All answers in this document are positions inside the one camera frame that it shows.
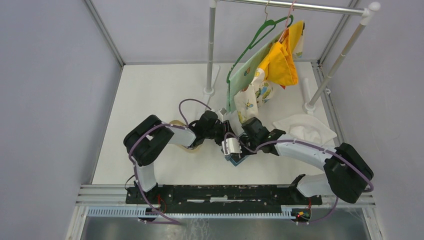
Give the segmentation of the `beige oval card tray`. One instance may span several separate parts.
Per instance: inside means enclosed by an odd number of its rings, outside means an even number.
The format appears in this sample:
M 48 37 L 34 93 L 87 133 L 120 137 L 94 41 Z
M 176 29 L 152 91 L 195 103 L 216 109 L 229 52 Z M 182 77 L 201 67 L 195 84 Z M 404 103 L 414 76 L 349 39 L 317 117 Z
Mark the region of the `beige oval card tray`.
M 195 140 L 194 133 L 189 133 L 188 131 L 179 128 L 183 127 L 184 129 L 187 129 L 188 127 L 185 123 L 182 123 L 179 120 L 172 120 L 169 124 L 171 125 L 169 129 L 173 132 L 173 136 L 168 144 L 177 145 L 188 153 L 195 153 L 199 151 L 199 146 L 191 146 Z

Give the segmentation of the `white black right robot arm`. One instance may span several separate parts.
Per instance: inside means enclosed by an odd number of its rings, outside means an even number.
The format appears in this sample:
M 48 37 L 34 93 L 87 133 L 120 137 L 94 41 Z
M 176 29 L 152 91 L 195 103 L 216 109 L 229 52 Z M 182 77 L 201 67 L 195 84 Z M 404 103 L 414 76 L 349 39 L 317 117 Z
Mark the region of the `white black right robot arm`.
M 290 157 L 322 171 L 316 175 L 299 175 L 292 182 L 288 196 L 295 204 L 320 195 L 334 195 L 354 204 L 363 193 L 374 190 L 374 172 L 348 143 L 332 147 L 299 140 L 280 129 L 269 131 L 256 117 L 244 122 L 242 129 L 240 136 L 227 132 L 223 137 L 222 151 L 232 160 L 238 162 L 262 152 Z

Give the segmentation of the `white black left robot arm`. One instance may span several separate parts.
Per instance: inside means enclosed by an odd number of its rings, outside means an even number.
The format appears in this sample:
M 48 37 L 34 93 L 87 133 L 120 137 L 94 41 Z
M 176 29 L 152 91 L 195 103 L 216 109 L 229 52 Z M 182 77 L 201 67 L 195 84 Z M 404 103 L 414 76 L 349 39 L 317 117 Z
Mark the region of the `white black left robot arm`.
M 123 139 L 128 157 L 133 164 L 135 182 L 140 188 L 138 197 L 145 204 L 153 203 L 157 198 L 155 187 L 154 161 L 167 145 L 179 145 L 194 150 L 204 140 L 213 140 L 222 145 L 224 135 L 233 133 L 229 120 L 222 120 L 218 113 L 207 110 L 198 120 L 187 125 L 165 123 L 156 115 L 148 116 Z

